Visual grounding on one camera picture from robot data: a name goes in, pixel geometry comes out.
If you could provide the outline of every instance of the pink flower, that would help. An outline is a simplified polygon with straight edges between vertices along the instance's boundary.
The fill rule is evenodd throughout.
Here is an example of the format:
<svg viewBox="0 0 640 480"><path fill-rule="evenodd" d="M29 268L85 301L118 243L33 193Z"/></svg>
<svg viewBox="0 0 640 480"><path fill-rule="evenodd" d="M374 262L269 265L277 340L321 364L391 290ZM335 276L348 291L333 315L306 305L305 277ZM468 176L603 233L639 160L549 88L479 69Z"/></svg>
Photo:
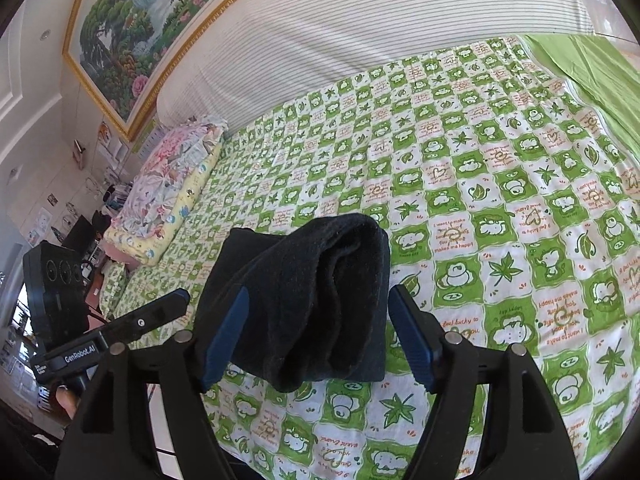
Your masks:
<svg viewBox="0 0 640 480"><path fill-rule="evenodd" d="M138 96L142 94L142 91L145 89L148 81L149 78L146 75L139 75L133 80L133 84L131 85L131 93L133 94L133 97L137 99Z"/></svg>

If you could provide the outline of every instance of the green blanket edge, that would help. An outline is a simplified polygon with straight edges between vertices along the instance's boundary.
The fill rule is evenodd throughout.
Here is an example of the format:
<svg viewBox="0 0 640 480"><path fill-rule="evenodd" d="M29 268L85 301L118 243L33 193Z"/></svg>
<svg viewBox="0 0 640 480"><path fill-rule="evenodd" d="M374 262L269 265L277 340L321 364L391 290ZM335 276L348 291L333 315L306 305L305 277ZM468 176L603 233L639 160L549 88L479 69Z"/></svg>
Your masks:
<svg viewBox="0 0 640 480"><path fill-rule="evenodd" d="M571 80L581 99L596 105L610 131L640 159L640 72L602 36L526 34L533 56Z"/></svg>

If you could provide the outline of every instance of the folded blanket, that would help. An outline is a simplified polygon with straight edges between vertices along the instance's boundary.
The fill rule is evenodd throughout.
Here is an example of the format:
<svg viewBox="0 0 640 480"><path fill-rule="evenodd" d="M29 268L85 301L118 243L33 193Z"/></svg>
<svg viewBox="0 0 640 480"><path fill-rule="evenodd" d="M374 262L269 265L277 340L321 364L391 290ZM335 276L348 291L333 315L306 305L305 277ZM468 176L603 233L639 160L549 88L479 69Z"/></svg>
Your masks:
<svg viewBox="0 0 640 480"><path fill-rule="evenodd" d="M195 324L235 283L249 316L231 361L281 392L328 378L385 375L389 246L375 220L317 218L287 236L231 229Z"/></svg>

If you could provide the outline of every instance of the green and white checkered bedsheet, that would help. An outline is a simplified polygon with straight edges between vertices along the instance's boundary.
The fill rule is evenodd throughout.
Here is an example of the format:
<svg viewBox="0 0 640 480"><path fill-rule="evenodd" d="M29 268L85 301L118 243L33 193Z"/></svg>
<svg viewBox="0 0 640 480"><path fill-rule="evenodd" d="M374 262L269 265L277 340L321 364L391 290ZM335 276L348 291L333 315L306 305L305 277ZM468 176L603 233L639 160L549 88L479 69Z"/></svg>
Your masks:
<svg viewBox="0 0 640 480"><path fill-rule="evenodd" d="M277 107L234 136L160 263L121 315L178 286L190 326L234 226L289 233L361 211L389 234L391 281L476 345L524 343L583 475L619 439L640 391L640 171L597 110L519 38L415 56ZM222 446L269 479L401 478L432 399L391 324L386 377L281 394L230 366L206 395ZM460 475L479 448L478 388Z"/></svg>

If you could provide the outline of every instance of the framed painting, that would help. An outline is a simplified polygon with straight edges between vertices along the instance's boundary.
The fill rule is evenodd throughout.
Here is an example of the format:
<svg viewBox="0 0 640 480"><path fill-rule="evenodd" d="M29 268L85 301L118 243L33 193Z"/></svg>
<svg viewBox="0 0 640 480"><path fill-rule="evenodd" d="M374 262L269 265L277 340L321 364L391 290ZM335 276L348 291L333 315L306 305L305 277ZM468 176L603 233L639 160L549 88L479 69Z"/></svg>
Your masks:
<svg viewBox="0 0 640 480"><path fill-rule="evenodd" d="M120 135L132 141L166 78L236 0L75 0L63 56Z"/></svg>

